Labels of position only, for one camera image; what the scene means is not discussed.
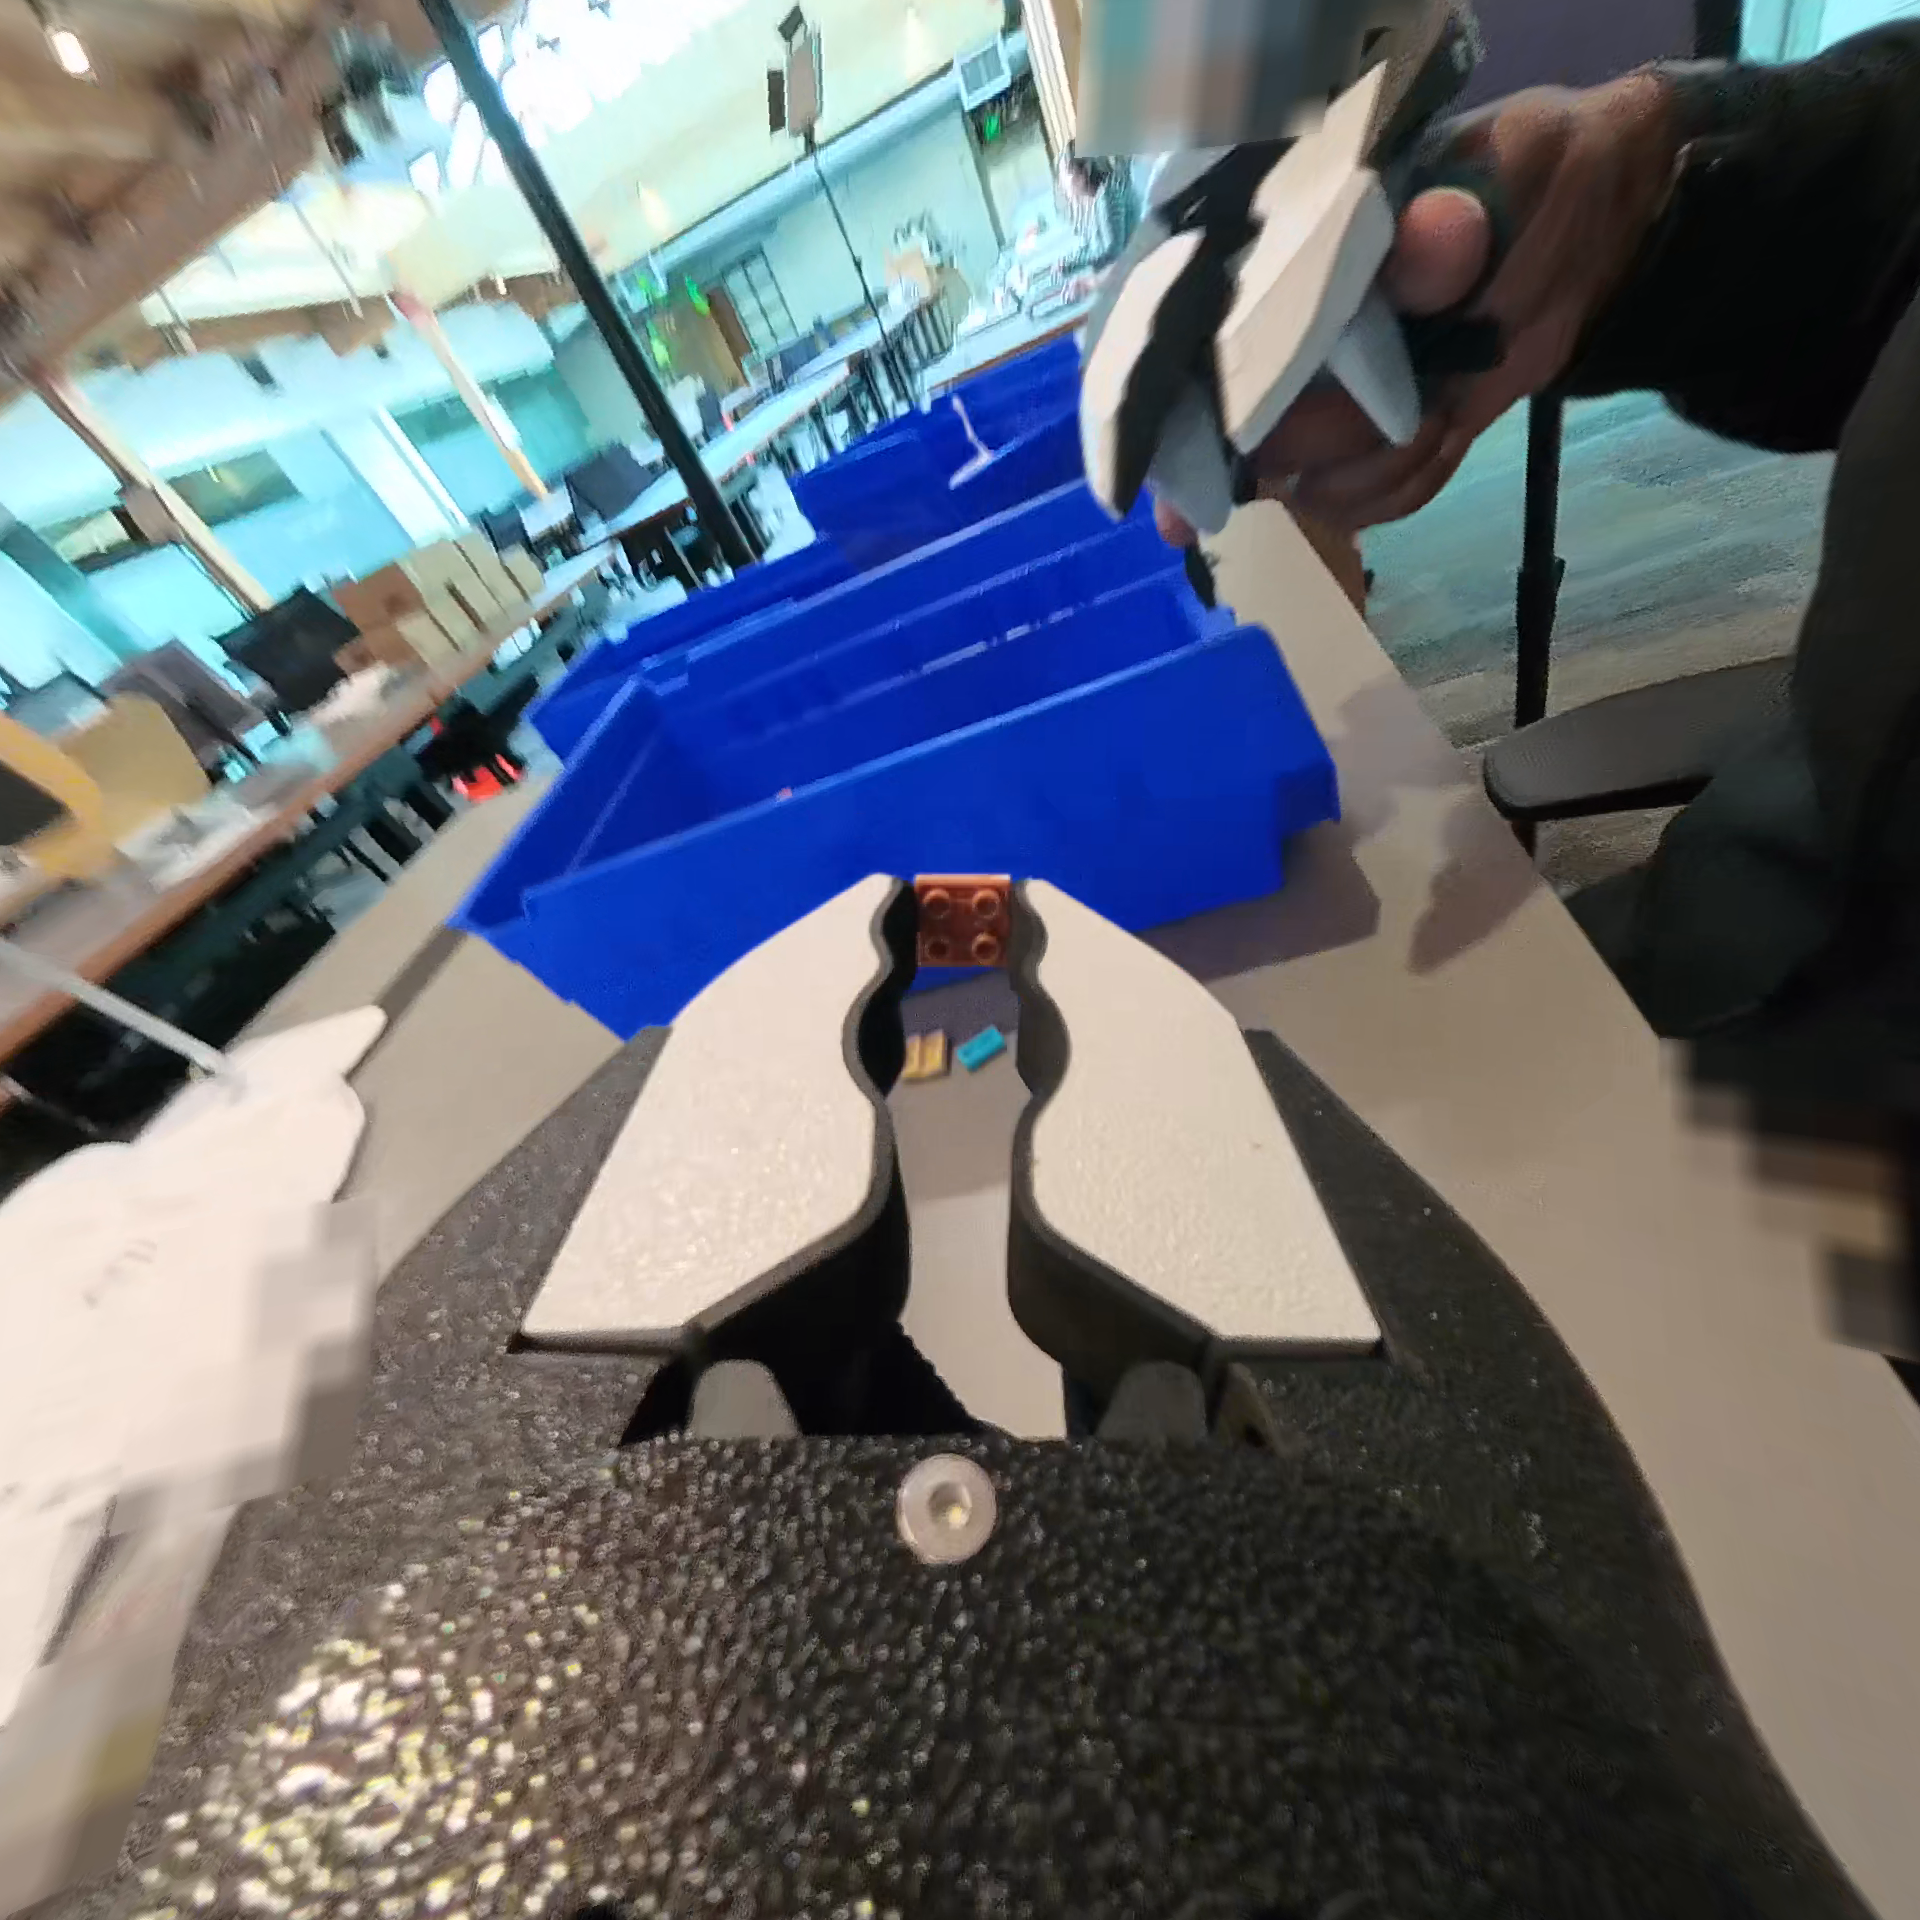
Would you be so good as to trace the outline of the person's right forearm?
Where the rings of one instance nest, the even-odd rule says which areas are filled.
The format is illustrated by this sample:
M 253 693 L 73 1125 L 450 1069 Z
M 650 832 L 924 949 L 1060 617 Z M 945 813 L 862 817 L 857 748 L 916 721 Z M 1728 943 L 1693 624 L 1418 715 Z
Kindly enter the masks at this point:
M 1797 65 L 1663 65 L 1661 211 L 1562 375 L 1721 440 L 1836 450 L 1918 281 L 1918 25 Z

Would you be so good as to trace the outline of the white paper sheet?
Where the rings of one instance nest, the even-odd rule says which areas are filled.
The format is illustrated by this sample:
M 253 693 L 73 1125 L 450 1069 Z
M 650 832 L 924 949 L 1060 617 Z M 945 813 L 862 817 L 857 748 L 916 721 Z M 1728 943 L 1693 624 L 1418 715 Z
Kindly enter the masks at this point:
M 367 1125 L 350 1076 L 385 1028 L 369 1004 L 242 1043 L 132 1141 L 62 1157 L 18 1187 L 5 1215 L 77 1202 L 322 1207 L 344 1187 Z

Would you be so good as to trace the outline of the black office chair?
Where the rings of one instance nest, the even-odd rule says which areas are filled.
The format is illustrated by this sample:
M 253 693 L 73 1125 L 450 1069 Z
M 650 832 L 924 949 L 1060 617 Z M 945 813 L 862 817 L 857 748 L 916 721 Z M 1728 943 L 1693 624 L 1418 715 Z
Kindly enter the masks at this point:
M 302 587 L 252 616 L 213 644 L 261 681 L 277 714 L 306 714 L 346 680 L 341 653 L 360 631 L 322 592 Z

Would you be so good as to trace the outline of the blue plastic storage bin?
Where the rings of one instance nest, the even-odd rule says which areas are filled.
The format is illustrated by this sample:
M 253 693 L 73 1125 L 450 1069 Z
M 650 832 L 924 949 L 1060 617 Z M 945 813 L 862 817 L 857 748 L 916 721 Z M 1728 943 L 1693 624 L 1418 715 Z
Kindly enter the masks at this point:
M 863 879 L 1048 881 L 1159 929 L 1274 893 L 1336 813 L 1278 644 L 1150 592 L 756 733 L 629 689 L 454 927 L 629 1041 Z
M 1112 519 L 1085 484 L 1055 488 L 1026 504 L 976 521 L 957 535 L 857 568 L 830 539 L 812 539 L 792 554 L 748 568 L 726 583 L 696 589 L 678 605 L 637 617 L 613 631 L 578 660 L 581 667 L 631 672 L 647 660 L 684 652 L 741 623 L 778 609 L 796 609 L 823 595 L 862 585 L 903 585 L 905 603 L 918 605 L 962 585 L 986 581 L 1014 564 L 1044 561 L 1069 544 L 1120 531 L 1144 532 L 1153 554 L 1165 551 L 1156 509 L 1141 499 L 1125 519 Z
M 644 660 L 601 647 L 528 714 L 542 743 L 573 762 L 629 693 L 668 721 L 717 724 L 721 740 L 759 738 L 855 698 L 962 666 L 1006 641 L 1055 641 L 1089 620 L 1093 660 L 1129 666 L 1233 624 L 1200 592 L 1197 569 L 1151 535 L 1120 531 L 1012 568 L 918 605 L 903 575 L 844 583 Z
M 1079 357 L 1079 343 L 1064 333 L 951 385 L 796 479 L 788 490 L 799 516 L 817 539 L 871 568 L 1032 497 L 1082 484 Z M 949 476 L 967 457 L 967 442 L 945 399 L 954 389 L 998 449 L 994 469 L 957 497 Z

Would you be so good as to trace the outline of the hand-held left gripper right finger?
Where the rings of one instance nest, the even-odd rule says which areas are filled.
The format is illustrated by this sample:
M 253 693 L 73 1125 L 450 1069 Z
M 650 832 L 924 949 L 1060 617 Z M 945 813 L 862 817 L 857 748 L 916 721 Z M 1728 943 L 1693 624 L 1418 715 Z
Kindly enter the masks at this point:
M 1200 980 L 1048 881 L 1014 891 L 1023 1108 L 1006 1297 L 1064 1429 L 1224 1419 L 1264 1376 L 1370 1383 L 1382 1328 L 1262 1069 Z

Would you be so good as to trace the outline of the black building pillar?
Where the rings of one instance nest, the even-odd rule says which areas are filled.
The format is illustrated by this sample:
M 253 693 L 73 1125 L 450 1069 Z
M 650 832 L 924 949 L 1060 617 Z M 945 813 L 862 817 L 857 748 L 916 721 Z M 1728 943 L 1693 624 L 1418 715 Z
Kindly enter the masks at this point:
M 514 180 L 521 202 L 532 212 L 535 227 L 553 249 L 562 274 L 570 281 L 573 292 L 583 303 L 588 321 L 607 349 L 614 370 L 625 381 L 647 425 L 654 429 L 673 476 L 684 482 L 694 519 L 732 569 L 753 564 L 759 561 L 759 551 L 751 539 L 744 537 L 734 509 L 720 491 L 720 484 L 705 472 L 700 450 L 692 447 L 692 440 L 673 415 L 650 368 L 647 349 L 640 346 L 633 325 L 607 285 L 607 279 L 596 269 L 583 234 L 570 220 L 540 155 L 530 147 L 528 135 L 521 131 L 518 119 L 506 106 L 500 83 L 486 69 L 463 13 L 452 2 L 420 2 L 418 9 L 425 25 L 439 42 L 446 61 L 457 76 L 466 100 L 474 107 L 478 119 Z

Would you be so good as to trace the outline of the stack of cardboard boxes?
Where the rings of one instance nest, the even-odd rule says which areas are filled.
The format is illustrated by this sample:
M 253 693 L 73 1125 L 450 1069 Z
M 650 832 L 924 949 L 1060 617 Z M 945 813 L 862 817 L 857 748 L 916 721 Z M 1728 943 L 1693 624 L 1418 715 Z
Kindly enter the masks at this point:
M 500 551 L 488 532 L 474 531 L 418 547 L 356 581 L 329 583 L 327 600 L 354 628 L 342 659 L 415 671 L 468 653 L 542 585 L 525 547 Z

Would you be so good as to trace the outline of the thin black stand pole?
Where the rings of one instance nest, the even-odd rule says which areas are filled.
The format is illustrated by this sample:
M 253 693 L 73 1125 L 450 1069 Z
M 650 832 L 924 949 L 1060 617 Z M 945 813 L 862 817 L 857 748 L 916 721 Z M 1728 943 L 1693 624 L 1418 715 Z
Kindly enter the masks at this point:
M 1566 399 L 1556 391 L 1526 404 L 1520 569 L 1514 581 L 1513 728 L 1545 717 L 1556 600 L 1566 564 L 1556 551 Z

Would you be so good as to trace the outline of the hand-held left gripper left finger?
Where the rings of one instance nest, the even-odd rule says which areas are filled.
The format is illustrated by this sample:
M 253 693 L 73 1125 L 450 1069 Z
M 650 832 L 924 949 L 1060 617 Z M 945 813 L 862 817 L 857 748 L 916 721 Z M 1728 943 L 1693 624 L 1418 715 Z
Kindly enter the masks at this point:
M 751 1368 L 801 1434 L 912 1434 L 912 1239 L 887 1098 L 913 973 L 916 901 L 877 873 L 700 991 L 663 1033 L 516 1351 L 641 1360 L 685 1401 Z

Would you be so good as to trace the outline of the person's right hand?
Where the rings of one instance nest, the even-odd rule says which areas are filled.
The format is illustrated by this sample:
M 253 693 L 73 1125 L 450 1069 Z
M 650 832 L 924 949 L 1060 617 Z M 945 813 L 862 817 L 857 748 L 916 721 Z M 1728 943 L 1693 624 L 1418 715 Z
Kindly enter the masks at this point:
M 1477 200 L 1434 188 L 1402 207 L 1382 288 L 1409 316 L 1465 306 L 1493 321 L 1501 360 L 1438 389 L 1402 449 L 1326 389 L 1255 457 L 1260 497 L 1342 537 L 1431 504 L 1488 425 L 1570 368 L 1669 196 L 1679 137 L 1669 79 L 1646 67 L 1597 87 L 1524 89 L 1470 116 L 1457 147 L 1495 175 L 1504 251 Z

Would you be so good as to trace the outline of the reddish brown lego plate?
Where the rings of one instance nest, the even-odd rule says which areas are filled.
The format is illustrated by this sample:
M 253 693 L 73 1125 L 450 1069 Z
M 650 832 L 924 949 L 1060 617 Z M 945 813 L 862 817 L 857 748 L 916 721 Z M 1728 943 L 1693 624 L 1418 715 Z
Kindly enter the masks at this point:
M 1002 873 L 913 879 L 921 969 L 1000 969 L 1012 939 L 1014 885 Z

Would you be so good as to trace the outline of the studio light on stand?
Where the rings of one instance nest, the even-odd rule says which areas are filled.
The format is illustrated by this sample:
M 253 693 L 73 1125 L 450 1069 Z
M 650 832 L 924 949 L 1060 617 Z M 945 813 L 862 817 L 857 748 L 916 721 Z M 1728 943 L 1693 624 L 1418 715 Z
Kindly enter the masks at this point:
M 782 135 L 812 196 L 825 212 L 839 256 L 845 258 L 857 299 L 823 322 L 823 346 L 839 349 L 855 368 L 876 421 L 895 421 L 905 409 L 894 333 L 880 314 L 873 281 L 825 170 L 820 122 L 825 111 L 825 49 L 801 5 L 788 5 L 775 24 L 776 60 L 766 71 L 766 119 Z

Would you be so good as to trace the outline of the person's dark clothing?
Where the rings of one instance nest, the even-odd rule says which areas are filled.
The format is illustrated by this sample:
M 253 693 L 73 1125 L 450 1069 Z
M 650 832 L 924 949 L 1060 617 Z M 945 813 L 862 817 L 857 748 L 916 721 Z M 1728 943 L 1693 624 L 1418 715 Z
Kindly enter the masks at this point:
M 1782 707 L 1633 869 L 1567 909 L 1661 1041 L 1880 1000 L 1914 1026 L 1918 332 L 1887 338 L 1830 472 Z

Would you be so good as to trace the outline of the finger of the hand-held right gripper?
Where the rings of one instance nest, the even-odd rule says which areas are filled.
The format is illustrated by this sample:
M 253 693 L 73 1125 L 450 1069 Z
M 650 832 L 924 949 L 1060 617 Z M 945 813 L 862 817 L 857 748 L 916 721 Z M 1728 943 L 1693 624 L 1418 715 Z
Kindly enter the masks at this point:
M 1248 224 L 1141 224 L 1088 316 L 1079 440 L 1089 491 L 1125 519 L 1141 497 L 1201 537 L 1237 505 L 1240 457 L 1221 423 L 1216 337 Z
M 1386 444 L 1418 433 L 1400 322 L 1378 292 L 1398 215 L 1370 151 L 1397 100 L 1390 65 L 1370 67 L 1252 196 L 1255 239 L 1233 266 L 1213 348 L 1221 433 L 1233 453 L 1256 453 L 1316 377 L 1351 395 Z

